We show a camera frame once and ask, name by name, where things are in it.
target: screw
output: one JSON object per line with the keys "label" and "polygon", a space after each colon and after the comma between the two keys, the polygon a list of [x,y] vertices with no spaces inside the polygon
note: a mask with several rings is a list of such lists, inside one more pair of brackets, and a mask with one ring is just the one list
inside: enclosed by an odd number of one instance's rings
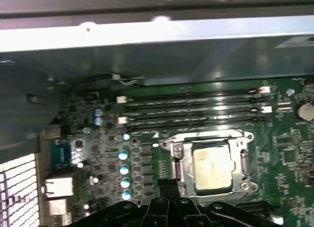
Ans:
{"label": "screw", "polygon": [[247,183],[242,183],[241,187],[243,190],[248,190],[249,189],[249,185]]}
{"label": "screw", "polygon": [[292,95],[294,95],[295,90],[293,90],[293,89],[287,89],[286,93],[287,93],[288,96],[292,96]]}
{"label": "screw", "polygon": [[182,147],[180,145],[176,145],[174,147],[175,152],[181,152],[182,151]]}
{"label": "screw", "polygon": [[181,195],[184,195],[185,194],[185,188],[182,186],[179,186],[179,192]]}
{"label": "screw", "polygon": [[124,209],[131,209],[132,208],[132,205],[130,203],[126,204],[124,207]]}
{"label": "screw", "polygon": [[183,203],[183,204],[187,204],[188,203],[188,199],[181,199],[180,202]]}
{"label": "screw", "polygon": [[222,209],[222,205],[219,204],[219,203],[215,203],[214,204],[214,208],[217,209],[217,210],[220,210],[220,209]]}

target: ram slot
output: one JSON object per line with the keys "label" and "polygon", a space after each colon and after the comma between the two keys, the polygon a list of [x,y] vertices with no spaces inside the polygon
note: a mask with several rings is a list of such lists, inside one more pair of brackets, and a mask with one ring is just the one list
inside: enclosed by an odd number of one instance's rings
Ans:
{"label": "ram slot", "polygon": [[201,98],[201,99],[185,99],[182,101],[156,101],[154,104],[150,102],[146,103],[131,103],[127,104],[127,111],[128,112],[137,112],[139,110],[153,110],[153,109],[160,109],[160,108],[180,108],[180,107],[187,107],[187,106],[202,106],[202,105],[227,105],[227,104],[234,104],[239,105],[243,103],[255,103],[258,101],[252,101],[251,98],[221,98],[221,99],[212,99],[212,98]]}
{"label": "ram slot", "polygon": [[227,96],[244,96],[244,95],[254,95],[259,93],[258,89],[250,90],[238,90],[238,91],[222,91],[222,92],[206,92],[206,93],[182,93],[182,94],[171,94],[171,95],[158,95],[149,97],[133,97],[129,101],[132,102],[145,102],[145,101],[166,101],[169,99],[179,100],[185,97],[190,98],[203,98],[203,97],[227,97]]}
{"label": "ram slot", "polygon": [[241,118],[229,118],[229,119],[217,119],[207,120],[202,122],[188,122],[188,123],[176,123],[176,124],[150,124],[150,125],[128,125],[130,132],[148,131],[148,130],[170,130],[170,129],[190,129],[197,126],[219,126],[219,125],[231,125],[231,124],[244,124],[244,123],[263,123],[266,122],[265,116],[260,117],[241,117]]}
{"label": "ram slot", "polygon": [[240,109],[229,109],[224,111],[193,111],[193,112],[174,112],[174,113],[160,113],[151,114],[144,116],[131,116],[128,117],[129,123],[131,122],[149,122],[151,120],[168,120],[170,119],[180,119],[180,118],[193,118],[193,117],[213,117],[213,116],[223,116],[223,115],[234,115],[234,114],[248,114],[248,113],[258,113],[260,110],[258,108],[240,108]]}

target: cable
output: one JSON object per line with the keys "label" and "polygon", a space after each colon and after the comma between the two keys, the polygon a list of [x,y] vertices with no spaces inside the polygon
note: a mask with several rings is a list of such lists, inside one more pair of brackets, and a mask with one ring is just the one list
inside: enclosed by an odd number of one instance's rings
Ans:
{"label": "cable", "polygon": [[138,80],[134,79],[143,79],[144,77],[128,77],[128,76],[121,76],[119,74],[100,74],[100,75],[94,75],[90,76],[88,78],[85,78],[77,83],[75,83],[68,92],[73,92],[76,88],[81,87],[83,85],[95,82],[95,81],[101,81],[101,80],[116,80],[119,83],[121,83],[124,86],[131,86],[133,84],[139,84]]}

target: capacitor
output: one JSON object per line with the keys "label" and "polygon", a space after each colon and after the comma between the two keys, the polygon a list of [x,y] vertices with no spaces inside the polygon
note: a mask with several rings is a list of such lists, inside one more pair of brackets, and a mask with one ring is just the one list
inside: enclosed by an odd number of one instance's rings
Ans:
{"label": "capacitor", "polygon": [[123,165],[120,168],[120,173],[123,174],[123,175],[126,175],[127,173],[129,173],[129,167],[127,165]]}
{"label": "capacitor", "polygon": [[121,181],[121,187],[122,188],[129,188],[130,186],[130,180],[129,178],[124,178],[122,181]]}
{"label": "capacitor", "polygon": [[95,118],[94,124],[97,126],[101,126],[103,124],[103,120],[101,118]]}
{"label": "capacitor", "polygon": [[129,189],[124,190],[122,193],[123,200],[129,200],[131,198],[131,191]]}
{"label": "capacitor", "polygon": [[120,160],[126,160],[128,158],[128,152],[122,151],[119,153],[119,159]]}
{"label": "capacitor", "polygon": [[309,101],[304,102],[298,107],[296,114],[299,119],[311,122],[314,120],[314,105]]}
{"label": "capacitor", "polygon": [[100,180],[103,179],[103,177],[104,177],[103,174],[98,174],[97,176],[93,178],[94,183],[95,184],[98,183]]}
{"label": "capacitor", "polygon": [[103,111],[100,108],[96,108],[94,111],[95,117],[100,117],[103,114]]}
{"label": "capacitor", "polygon": [[124,135],[122,135],[122,139],[123,140],[129,140],[130,139],[130,135],[129,134],[124,134]]}
{"label": "capacitor", "polygon": [[90,163],[87,160],[83,160],[77,164],[77,167],[83,168],[83,167],[88,166],[88,165],[90,165]]}

